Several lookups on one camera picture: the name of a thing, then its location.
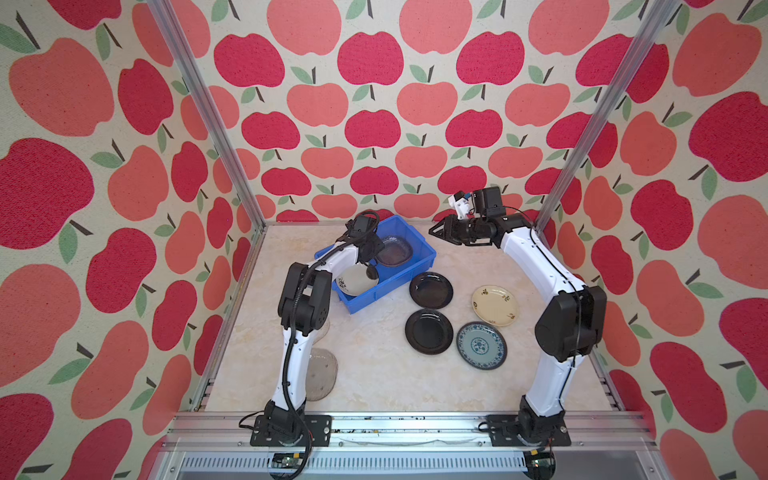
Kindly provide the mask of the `white floral round plate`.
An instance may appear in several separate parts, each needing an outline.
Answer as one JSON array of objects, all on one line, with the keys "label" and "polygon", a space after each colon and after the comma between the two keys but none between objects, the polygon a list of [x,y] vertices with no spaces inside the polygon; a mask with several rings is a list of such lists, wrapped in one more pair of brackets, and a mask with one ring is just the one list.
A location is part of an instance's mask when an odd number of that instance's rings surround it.
[{"label": "white floral round plate", "polygon": [[336,284],[345,295],[357,297],[376,287],[379,280],[379,272],[374,266],[358,263],[339,275]]}]

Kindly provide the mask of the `cream yellow round plate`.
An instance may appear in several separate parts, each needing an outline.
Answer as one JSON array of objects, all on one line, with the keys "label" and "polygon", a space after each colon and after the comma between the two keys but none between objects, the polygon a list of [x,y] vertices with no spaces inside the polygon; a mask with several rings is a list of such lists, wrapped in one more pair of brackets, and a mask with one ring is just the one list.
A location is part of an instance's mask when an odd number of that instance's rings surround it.
[{"label": "cream yellow round plate", "polygon": [[511,325],[520,315],[515,296],[500,286],[478,287],[471,296],[471,305],[480,320],[497,328]]}]

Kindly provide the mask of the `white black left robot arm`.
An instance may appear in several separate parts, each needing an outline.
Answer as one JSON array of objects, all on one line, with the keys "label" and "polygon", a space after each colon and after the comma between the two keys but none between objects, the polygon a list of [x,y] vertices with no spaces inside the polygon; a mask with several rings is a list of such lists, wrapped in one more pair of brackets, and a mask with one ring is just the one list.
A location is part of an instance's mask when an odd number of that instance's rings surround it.
[{"label": "white black left robot arm", "polygon": [[290,266],[278,304],[283,328],[280,376],[271,400],[256,417],[251,445],[312,446],[305,413],[306,379],[317,332],[330,312],[334,280],[355,265],[367,264],[382,249],[375,230],[364,233],[354,228],[312,263]]}]

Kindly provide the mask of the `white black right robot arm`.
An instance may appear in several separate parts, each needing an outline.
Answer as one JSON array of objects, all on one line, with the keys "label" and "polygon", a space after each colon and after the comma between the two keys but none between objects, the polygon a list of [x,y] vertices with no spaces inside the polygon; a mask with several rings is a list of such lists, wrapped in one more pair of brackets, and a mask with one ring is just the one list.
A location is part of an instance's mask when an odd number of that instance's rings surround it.
[{"label": "white black right robot arm", "polygon": [[494,246],[512,258],[534,284],[546,308],[535,328],[541,349],[534,381],[517,416],[502,430],[515,442],[546,445],[567,433],[565,400],[575,373],[602,340],[607,295],[570,273],[534,233],[524,213],[461,220],[450,214],[429,234],[454,245]]}]

